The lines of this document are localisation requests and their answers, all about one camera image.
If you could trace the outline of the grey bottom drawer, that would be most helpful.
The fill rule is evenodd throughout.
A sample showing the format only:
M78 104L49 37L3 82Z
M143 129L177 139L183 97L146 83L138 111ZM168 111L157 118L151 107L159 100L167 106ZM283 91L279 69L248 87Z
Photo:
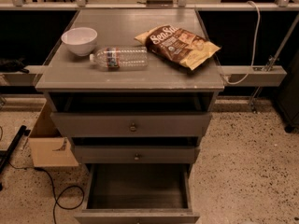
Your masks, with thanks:
M195 224L184 164L94 164L79 224Z

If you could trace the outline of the grey drawer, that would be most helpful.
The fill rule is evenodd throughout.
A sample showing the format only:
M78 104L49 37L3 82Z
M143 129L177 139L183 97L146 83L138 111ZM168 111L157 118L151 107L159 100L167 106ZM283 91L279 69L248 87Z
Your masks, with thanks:
M76 146L80 163L195 163L197 147L186 146Z
M79 224L195 224L184 164L94 164Z
M52 113L51 118L69 137L199 137L206 134L211 115Z

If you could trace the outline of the grey drawer cabinet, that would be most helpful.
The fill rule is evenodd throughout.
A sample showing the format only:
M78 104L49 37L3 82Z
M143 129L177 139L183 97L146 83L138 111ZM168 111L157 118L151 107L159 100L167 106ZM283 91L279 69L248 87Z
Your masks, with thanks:
M60 46L36 84L52 113L178 115L208 113L224 86L214 59L195 70L148 53L138 70L103 71L86 57ZM186 146L193 137L66 137L76 146Z

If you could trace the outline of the grey middle drawer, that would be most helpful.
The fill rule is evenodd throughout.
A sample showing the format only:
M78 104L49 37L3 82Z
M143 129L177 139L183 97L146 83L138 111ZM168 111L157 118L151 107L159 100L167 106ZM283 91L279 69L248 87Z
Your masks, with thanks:
M186 146L76 146L80 163L195 163L197 147Z

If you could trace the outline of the grey top drawer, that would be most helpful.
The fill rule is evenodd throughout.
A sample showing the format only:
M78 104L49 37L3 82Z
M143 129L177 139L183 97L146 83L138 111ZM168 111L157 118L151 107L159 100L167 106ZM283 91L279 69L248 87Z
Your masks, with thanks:
M206 134L211 115L52 113L51 118L69 137L199 137Z

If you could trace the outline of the clear plastic water bottle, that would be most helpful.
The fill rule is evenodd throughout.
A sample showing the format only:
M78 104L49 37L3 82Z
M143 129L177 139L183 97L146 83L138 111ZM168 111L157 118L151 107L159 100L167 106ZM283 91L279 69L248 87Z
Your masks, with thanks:
M145 47L106 47L90 55L90 61L103 71L138 70L148 65Z

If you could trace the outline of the brown yellow chip bag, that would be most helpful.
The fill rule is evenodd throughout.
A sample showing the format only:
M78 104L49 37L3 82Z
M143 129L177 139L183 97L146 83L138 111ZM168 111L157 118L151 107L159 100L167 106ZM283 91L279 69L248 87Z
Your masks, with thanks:
M191 70L221 49L199 35L170 24L137 35L135 40L149 51Z

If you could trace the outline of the white bowl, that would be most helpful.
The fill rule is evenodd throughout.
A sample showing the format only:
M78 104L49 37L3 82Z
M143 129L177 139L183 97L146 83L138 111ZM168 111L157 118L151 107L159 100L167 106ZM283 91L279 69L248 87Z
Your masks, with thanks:
M96 47L97 32L89 27L77 27L62 34L67 49L78 56L89 55Z

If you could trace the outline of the cardboard box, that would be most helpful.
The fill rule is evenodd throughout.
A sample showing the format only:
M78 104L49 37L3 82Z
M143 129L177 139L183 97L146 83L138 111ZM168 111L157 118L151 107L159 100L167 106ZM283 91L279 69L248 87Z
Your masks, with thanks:
M68 139L59 133L50 114L49 105L44 104L28 137L34 167L78 166Z

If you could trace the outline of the black metal stand leg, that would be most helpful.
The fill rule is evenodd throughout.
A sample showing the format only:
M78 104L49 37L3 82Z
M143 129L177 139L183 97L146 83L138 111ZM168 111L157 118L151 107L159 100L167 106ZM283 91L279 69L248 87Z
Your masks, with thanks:
M28 133L29 130L27 129L27 127L25 125L22 125L16 132L8 148L5 150L0 150L0 191L2 191L4 188L4 171L8 168L8 166L14 169L18 169L18 167L14 166L10 162L10 159L21 139Z

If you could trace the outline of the black cloth on rail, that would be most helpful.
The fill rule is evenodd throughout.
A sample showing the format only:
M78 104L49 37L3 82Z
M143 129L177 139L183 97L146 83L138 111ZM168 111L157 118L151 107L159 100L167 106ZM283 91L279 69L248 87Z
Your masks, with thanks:
M24 63L23 58L19 59L7 59L0 58L0 72L22 72L25 74L29 73L29 70L26 69L26 64Z

